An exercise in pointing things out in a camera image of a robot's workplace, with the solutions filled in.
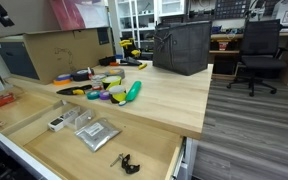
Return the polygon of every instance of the green plastic object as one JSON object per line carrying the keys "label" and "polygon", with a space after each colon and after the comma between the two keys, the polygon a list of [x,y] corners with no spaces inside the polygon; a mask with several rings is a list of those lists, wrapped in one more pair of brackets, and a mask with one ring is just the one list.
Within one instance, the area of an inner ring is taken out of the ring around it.
{"label": "green plastic object", "polygon": [[135,81],[130,91],[127,93],[125,100],[133,101],[136,98],[138,91],[140,91],[141,85],[142,85],[141,81]]}

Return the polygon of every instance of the cardboard box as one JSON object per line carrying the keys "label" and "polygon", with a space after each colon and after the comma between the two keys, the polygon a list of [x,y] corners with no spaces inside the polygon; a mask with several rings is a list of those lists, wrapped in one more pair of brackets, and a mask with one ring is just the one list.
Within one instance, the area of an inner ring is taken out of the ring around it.
{"label": "cardboard box", "polygon": [[0,54],[12,76],[49,84],[60,74],[97,66],[113,56],[113,46],[109,28],[48,31],[0,37]]}

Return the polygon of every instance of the clear plastic bag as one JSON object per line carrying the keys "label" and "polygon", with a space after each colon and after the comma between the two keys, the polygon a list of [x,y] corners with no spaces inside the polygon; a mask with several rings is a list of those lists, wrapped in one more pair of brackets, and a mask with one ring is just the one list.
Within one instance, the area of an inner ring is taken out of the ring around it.
{"label": "clear plastic bag", "polygon": [[110,124],[107,119],[101,118],[76,131],[75,135],[82,139],[93,152],[96,152],[120,132],[121,130]]}

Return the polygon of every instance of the black storage box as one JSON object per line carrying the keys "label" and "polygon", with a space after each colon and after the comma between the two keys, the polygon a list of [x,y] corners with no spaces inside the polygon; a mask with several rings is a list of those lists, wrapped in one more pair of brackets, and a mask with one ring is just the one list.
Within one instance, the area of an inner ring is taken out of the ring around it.
{"label": "black storage box", "polygon": [[211,28],[210,21],[157,25],[153,66],[183,75],[207,69]]}

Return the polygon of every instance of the office chair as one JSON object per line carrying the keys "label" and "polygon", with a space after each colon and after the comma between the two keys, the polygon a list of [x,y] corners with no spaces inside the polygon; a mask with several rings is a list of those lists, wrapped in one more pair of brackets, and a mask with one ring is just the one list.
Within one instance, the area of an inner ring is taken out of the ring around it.
{"label": "office chair", "polygon": [[247,22],[245,25],[242,46],[240,49],[240,60],[245,65],[246,70],[250,72],[249,77],[238,76],[234,82],[229,83],[228,89],[232,84],[248,83],[254,96],[254,85],[262,85],[275,94],[277,89],[273,86],[263,83],[261,79],[256,79],[255,75],[263,70],[281,70],[286,67],[286,63],[279,60],[285,48],[279,48],[279,32],[281,29],[280,20]]}

